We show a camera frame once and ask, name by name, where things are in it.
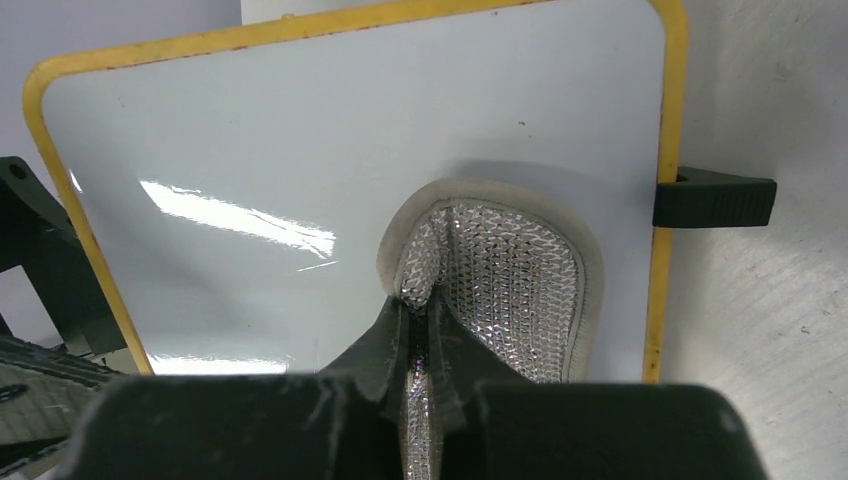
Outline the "yellow framed small whiteboard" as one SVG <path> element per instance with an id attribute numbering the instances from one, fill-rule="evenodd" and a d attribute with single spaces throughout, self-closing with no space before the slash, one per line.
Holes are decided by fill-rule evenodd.
<path id="1" fill-rule="evenodd" d="M 688 40 L 681 1 L 395 1 L 51 57 L 22 107 L 143 373 L 324 367 L 383 302 L 393 214 L 471 176 L 588 222 L 589 375 L 654 382 Z"/>

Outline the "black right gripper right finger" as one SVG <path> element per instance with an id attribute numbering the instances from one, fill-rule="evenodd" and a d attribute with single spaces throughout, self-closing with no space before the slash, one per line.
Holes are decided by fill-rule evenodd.
<path id="1" fill-rule="evenodd" d="M 486 479 L 486 443 L 478 386 L 530 381 L 502 361 L 459 321 L 442 291 L 427 302 L 429 370 L 441 428 L 442 479 Z"/>

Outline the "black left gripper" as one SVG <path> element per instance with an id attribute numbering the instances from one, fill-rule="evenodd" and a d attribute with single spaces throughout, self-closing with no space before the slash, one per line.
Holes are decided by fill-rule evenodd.
<path id="1" fill-rule="evenodd" d="M 126 343 L 71 220 L 27 163 L 1 159 L 1 474 L 51 457 Z"/>

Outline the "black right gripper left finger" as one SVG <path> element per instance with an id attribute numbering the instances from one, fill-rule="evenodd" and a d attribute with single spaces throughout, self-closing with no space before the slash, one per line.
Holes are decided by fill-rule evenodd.
<path id="1" fill-rule="evenodd" d="M 401 479 L 409 310 L 387 298 L 373 325 L 321 371 L 332 381 L 328 479 Z"/>

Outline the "silver mesh eraser sponge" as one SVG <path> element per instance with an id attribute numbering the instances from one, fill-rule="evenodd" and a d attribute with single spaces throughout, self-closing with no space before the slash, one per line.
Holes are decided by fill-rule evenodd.
<path id="1" fill-rule="evenodd" d="M 427 302 L 442 291 L 459 321 L 533 383 L 583 381 L 604 289 L 600 248 L 575 213 L 480 179 L 416 191 L 377 253 L 385 292 L 409 310 L 401 428 L 403 474 L 440 477 L 441 428 L 429 370 Z"/>

